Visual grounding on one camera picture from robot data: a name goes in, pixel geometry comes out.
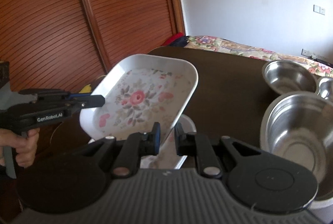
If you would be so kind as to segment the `person's left hand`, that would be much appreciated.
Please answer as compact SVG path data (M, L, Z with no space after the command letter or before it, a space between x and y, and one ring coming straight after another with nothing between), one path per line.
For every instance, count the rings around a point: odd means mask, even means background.
M28 131L27 137L18 136L14 132L1 129L1 166L5 166L3 157L3 147L10 146L16 150L16 162L19 167L30 167L35 159L37 151L37 142L39 139L40 129L31 129Z

